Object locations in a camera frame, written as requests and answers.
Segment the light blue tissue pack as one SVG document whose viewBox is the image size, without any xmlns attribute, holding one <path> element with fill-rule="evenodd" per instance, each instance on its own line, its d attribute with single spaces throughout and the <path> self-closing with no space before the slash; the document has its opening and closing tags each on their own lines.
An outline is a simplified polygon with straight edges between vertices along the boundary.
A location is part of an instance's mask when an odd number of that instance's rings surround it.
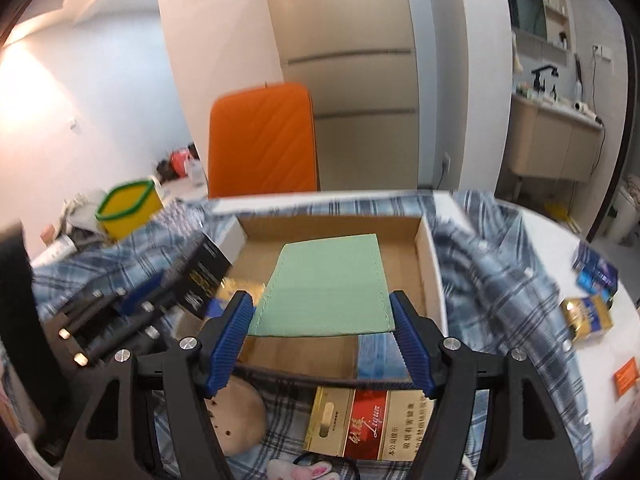
<svg viewBox="0 0 640 480">
<path fill-rule="evenodd" d="M 392 333 L 358 336 L 357 378 L 408 382 L 410 374 Z"/>
</svg>

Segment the gold blue Liqun cigarette pack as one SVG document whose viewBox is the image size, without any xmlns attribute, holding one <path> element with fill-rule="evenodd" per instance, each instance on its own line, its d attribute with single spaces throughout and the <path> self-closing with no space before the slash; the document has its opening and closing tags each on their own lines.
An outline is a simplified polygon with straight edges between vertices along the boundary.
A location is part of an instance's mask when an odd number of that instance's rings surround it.
<svg viewBox="0 0 640 480">
<path fill-rule="evenodd" d="M 224 278 L 216 292 L 216 295 L 205 310 L 206 318 L 218 318 L 224 313 L 224 309 L 228 306 L 232 297 L 237 292 L 246 292 L 252 298 L 252 304 L 257 306 L 266 285 L 261 282 L 252 280 L 238 280 L 237 278 Z"/>
</svg>

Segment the black cigarette box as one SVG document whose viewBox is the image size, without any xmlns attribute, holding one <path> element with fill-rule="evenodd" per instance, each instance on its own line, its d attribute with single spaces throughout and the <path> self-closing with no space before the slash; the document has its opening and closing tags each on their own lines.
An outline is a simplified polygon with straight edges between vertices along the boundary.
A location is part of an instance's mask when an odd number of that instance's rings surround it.
<svg viewBox="0 0 640 480">
<path fill-rule="evenodd" d="M 193 234 L 170 272 L 170 291 L 180 307 L 205 318 L 231 262 L 205 233 Z"/>
</svg>

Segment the green fabric pouch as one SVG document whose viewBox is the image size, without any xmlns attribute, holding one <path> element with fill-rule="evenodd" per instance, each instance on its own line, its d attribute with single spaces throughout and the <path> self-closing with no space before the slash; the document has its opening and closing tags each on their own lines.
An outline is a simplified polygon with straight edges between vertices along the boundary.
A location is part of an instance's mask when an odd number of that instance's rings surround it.
<svg viewBox="0 0 640 480">
<path fill-rule="evenodd" d="M 284 245 L 250 324 L 252 336 L 280 338 L 380 334 L 394 329 L 374 234 Z"/>
</svg>

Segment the white pink plush toy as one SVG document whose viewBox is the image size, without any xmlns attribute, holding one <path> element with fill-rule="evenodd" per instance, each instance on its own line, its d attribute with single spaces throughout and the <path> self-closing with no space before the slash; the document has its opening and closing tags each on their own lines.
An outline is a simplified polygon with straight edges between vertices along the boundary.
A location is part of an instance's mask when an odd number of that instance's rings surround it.
<svg viewBox="0 0 640 480">
<path fill-rule="evenodd" d="M 285 460 L 270 460 L 266 475 L 268 480 L 336 480 L 340 478 L 328 462 L 303 466 Z"/>
</svg>

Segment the tan round plush cushion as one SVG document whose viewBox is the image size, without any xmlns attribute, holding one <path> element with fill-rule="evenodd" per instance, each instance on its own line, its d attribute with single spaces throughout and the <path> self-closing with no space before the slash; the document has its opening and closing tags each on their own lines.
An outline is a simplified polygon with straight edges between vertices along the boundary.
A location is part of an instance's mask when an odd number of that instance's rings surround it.
<svg viewBox="0 0 640 480">
<path fill-rule="evenodd" d="M 224 456 L 245 453 L 265 437 L 265 403 L 245 380 L 232 376 L 228 385 L 205 401 L 205 406 Z"/>
</svg>

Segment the gold red Liqun carton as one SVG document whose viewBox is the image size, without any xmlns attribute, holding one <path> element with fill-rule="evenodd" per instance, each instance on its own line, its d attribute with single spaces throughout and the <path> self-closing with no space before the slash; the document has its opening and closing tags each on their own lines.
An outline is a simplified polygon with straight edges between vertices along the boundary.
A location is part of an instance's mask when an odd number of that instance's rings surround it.
<svg viewBox="0 0 640 480">
<path fill-rule="evenodd" d="M 304 449 L 351 460 L 411 462 L 433 410 L 434 402 L 420 390 L 319 387 Z"/>
</svg>

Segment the yellow green-rimmed bin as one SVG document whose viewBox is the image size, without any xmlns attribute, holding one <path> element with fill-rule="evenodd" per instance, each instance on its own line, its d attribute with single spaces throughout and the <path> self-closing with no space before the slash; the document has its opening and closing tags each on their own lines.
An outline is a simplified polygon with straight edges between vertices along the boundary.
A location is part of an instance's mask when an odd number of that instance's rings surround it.
<svg viewBox="0 0 640 480">
<path fill-rule="evenodd" d="M 110 240 L 122 240 L 163 209 L 153 178 L 112 188 L 96 210 L 96 221 Z"/>
</svg>

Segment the studded sparkly fabric piece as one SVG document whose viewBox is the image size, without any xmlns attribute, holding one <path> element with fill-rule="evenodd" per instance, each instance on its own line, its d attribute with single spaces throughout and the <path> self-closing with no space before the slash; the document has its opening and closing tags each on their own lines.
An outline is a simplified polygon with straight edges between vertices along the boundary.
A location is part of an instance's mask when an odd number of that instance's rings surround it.
<svg viewBox="0 0 640 480">
<path fill-rule="evenodd" d="M 205 229 L 206 214 L 202 205 L 174 200 L 152 215 L 152 220 L 171 233 L 189 237 Z"/>
</svg>

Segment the open cardboard box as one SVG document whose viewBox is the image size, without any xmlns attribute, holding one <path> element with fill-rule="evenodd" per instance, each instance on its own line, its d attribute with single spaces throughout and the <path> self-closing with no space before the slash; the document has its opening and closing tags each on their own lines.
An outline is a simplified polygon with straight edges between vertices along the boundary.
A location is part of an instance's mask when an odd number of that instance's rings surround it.
<svg viewBox="0 0 640 480">
<path fill-rule="evenodd" d="M 227 278 L 256 306 L 241 370 L 313 384 L 408 386 L 390 332 L 396 290 L 448 330 L 425 216 L 229 216 L 208 232 L 230 262 Z"/>
</svg>

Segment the blue plaid shirt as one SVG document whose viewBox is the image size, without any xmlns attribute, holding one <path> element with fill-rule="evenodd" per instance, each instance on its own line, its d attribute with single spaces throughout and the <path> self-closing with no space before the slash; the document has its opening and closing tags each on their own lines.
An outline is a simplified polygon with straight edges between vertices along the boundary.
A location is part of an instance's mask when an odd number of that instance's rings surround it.
<svg viewBox="0 0 640 480">
<path fill-rule="evenodd" d="M 473 350 L 505 354 L 520 347 L 536 366 L 558 409 L 582 475 L 594 465 L 588 399 L 578 359 L 560 308 L 560 290 L 538 258 L 523 216 L 512 206 L 477 191 L 454 193 L 469 227 L 446 220 L 436 196 L 416 192 L 316 204 L 239 208 L 244 217 L 393 216 L 425 217 L 442 274 L 449 331 Z M 211 202 L 205 229 L 218 236 L 228 223 Z M 76 292 L 137 285 L 169 263 L 186 238 L 151 221 L 122 242 L 88 249 L 35 270 L 34 293 L 42 320 L 52 318 Z"/>
</svg>

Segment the red bag on floor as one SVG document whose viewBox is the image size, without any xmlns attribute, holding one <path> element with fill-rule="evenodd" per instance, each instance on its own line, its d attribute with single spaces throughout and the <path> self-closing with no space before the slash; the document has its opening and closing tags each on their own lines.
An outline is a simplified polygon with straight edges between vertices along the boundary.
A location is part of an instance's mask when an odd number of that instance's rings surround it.
<svg viewBox="0 0 640 480">
<path fill-rule="evenodd" d="M 185 178 L 196 185 L 205 182 L 204 167 L 194 143 L 171 152 L 156 165 L 155 172 L 161 184 Z"/>
</svg>

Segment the gold blue pack on table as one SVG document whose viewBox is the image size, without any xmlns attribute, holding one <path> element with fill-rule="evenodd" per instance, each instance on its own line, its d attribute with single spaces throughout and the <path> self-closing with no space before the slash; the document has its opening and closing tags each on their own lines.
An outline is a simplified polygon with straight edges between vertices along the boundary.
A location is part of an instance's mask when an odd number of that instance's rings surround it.
<svg viewBox="0 0 640 480">
<path fill-rule="evenodd" d="M 566 298 L 560 308 L 573 342 L 601 336 L 614 325 L 610 304 L 602 295 Z"/>
</svg>

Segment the orange chair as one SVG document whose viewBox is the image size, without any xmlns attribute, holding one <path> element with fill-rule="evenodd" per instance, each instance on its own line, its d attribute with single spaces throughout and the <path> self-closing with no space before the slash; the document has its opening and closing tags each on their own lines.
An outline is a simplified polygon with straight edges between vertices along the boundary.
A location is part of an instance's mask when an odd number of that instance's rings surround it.
<svg viewBox="0 0 640 480">
<path fill-rule="evenodd" d="M 296 82 L 229 93 L 209 114 L 208 196 L 319 189 L 314 110 Z"/>
</svg>

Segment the dark blue box on table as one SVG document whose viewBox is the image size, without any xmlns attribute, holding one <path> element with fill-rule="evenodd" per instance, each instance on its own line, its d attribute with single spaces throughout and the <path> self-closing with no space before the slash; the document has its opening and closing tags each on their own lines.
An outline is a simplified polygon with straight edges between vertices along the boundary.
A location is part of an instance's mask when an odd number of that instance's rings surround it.
<svg viewBox="0 0 640 480">
<path fill-rule="evenodd" d="M 572 265 L 576 272 L 576 283 L 590 295 L 600 295 L 612 302 L 618 289 L 618 271 L 585 242 L 577 246 Z"/>
</svg>

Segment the small orange box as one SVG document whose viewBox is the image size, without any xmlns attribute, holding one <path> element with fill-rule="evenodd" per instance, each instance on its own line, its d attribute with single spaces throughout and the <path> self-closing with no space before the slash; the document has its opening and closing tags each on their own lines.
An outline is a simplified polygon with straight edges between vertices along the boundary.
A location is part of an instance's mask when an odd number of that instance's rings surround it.
<svg viewBox="0 0 640 480">
<path fill-rule="evenodd" d="M 639 369 L 636 358 L 633 356 L 623 366 L 621 366 L 613 376 L 616 396 L 621 398 L 629 390 L 637 385 L 639 380 Z"/>
</svg>

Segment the white trash can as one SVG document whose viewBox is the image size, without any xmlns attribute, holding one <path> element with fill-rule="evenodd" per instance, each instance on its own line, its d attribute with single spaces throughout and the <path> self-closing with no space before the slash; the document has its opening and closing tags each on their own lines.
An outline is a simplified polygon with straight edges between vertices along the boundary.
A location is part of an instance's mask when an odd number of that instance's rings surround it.
<svg viewBox="0 0 640 480">
<path fill-rule="evenodd" d="M 606 238 L 621 243 L 639 222 L 639 177 L 628 174 L 617 189 L 610 211 L 612 221 L 606 231 Z"/>
</svg>

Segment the beige bathroom vanity cabinet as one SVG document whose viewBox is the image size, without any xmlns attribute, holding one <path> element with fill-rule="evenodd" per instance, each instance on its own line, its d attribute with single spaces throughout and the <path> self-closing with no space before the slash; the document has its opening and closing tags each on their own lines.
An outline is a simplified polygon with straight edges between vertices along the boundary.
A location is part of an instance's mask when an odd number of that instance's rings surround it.
<svg viewBox="0 0 640 480">
<path fill-rule="evenodd" d="M 602 126 L 595 120 L 514 94 L 504 163 L 518 177 L 587 182 L 601 140 Z"/>
</svg>

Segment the black faucet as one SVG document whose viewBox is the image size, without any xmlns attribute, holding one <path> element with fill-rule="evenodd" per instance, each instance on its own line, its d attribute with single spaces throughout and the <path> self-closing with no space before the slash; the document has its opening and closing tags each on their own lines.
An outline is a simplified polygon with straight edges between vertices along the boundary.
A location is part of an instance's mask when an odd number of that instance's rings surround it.
<svg viewBox="0 0 640 480">
<path fill-rule="evenodd" d="M 539 66 L 532 70 L 532 75 L 534 76 L 533 87 L 534 90 L 538 93 L 544 93 L 546 91 L 546 83 L 544 82 L 543 73 L 549 72 L 552 77 L 559 77 L 559 69 L 552 64 L 546 64 L 543 66 Z"/>
</svg>

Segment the white hair dryer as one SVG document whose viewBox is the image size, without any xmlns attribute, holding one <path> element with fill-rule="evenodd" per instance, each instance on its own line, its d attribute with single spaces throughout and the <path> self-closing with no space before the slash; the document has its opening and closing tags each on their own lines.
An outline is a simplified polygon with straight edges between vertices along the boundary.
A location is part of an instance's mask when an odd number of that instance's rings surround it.
<svg viewBox="0 0 640 480">
<path fill-rule="evenodd" d="M 592 110 L 587 103 L 577 101 L 574 103 L 574 109 L 578 111 L 578 113 L 588 117 L 599 125 L 603 124 L 602 118 Z"/>
</svg>

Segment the beige refrigerator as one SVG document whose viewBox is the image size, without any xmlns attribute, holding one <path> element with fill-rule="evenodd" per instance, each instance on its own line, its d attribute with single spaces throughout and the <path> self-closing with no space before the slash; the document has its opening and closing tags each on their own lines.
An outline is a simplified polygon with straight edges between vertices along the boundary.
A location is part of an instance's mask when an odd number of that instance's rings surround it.
<svg viewBox="0 0 640 480">
<path fill-rule="evenodd" d="M 267 0 L 285 80 L 307 88 L 322 190 L 418 185 L 408 0 Z"/>
</svg>

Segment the mirror cabinet with shelves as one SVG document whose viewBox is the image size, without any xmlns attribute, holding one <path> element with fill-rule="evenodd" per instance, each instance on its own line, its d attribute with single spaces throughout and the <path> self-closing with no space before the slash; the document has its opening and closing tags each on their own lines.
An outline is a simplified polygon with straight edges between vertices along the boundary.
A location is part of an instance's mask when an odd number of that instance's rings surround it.
<svg viewBox="0 0 640 480">
<path fill-rule="evenodd" d="M 570 50 L 570 14 L 567 0 L 508 0 L 511 25 L 563 51 Z"/>
</svg>

